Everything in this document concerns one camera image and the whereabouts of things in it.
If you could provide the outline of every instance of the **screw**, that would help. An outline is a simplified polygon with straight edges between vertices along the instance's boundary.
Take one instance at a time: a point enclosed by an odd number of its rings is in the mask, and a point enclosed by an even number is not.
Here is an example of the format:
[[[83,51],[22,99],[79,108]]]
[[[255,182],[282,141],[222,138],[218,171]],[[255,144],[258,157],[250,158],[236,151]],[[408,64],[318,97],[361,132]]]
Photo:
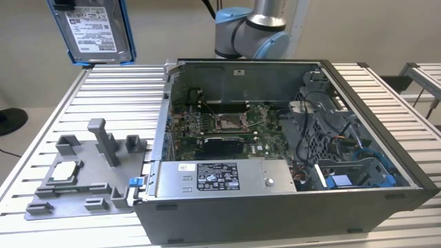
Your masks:
[[[266,178],[266,186],[272,187],[275,185],[275,180],[271,178]]]

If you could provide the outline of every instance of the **blue cable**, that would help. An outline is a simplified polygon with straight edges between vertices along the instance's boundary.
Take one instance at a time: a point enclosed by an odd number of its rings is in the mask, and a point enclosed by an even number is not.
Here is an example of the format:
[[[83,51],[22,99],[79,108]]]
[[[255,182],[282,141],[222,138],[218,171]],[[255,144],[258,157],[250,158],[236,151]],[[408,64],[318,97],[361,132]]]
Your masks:
[[[369,148],[360,149],[359,151],[356,151],[356,152],[353,153],[353,156],[352,156],[352,160],[353,160],[353,161],[357,160],[357,155],[359,155],[363,151],[367,151],[367,152],[373,153],[373,154],[380,158],[380,160],[381,160],[381,164],[383,164],[387,168],[389,168],[389,163],[388,163],[385,157],[383,156],[383,154],[381,154],[380,152],[377,152],[377,151],[369,149]]]

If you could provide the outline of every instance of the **aluminum extrusion table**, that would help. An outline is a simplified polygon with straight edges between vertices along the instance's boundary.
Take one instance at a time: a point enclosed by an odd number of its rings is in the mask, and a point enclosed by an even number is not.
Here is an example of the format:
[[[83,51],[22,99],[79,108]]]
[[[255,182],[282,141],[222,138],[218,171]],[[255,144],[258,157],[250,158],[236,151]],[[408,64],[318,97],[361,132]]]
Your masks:
[[[335,64],[413,159],[441,187],[441,134],[369,67]],[[164,86],[164,66],[84,69],[0,187],[0,244],[8,247],[152,247],[136,214],[26,221],[27,204],[52,164],[60,135],[92,140],[91,118],[107,119],[115,138],[139,134],[150,149]],[[441,247],[441,194],[400,212],[368,234],[254,241],[195,247]]]

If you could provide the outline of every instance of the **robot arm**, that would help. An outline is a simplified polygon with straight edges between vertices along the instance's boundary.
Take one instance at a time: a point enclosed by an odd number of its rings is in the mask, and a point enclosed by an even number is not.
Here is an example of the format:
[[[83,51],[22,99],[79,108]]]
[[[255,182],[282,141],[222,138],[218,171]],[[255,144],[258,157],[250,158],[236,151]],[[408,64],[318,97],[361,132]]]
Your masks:
[[[284,31],[287,0],[255,0],[255,8],[232,7],[216,13],[218,58],[282,58],[290,44]]]

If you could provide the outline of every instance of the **motherboard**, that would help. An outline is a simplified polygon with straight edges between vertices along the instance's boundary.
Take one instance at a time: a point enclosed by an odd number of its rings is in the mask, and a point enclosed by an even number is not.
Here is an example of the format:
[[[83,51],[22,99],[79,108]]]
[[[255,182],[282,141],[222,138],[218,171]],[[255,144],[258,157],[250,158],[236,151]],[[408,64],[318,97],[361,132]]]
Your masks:
[[[278,116],[284,110],[271,103],[202,102],[198,107],[182,106],[176,110],[172,133],[178,160],[294,160]]]

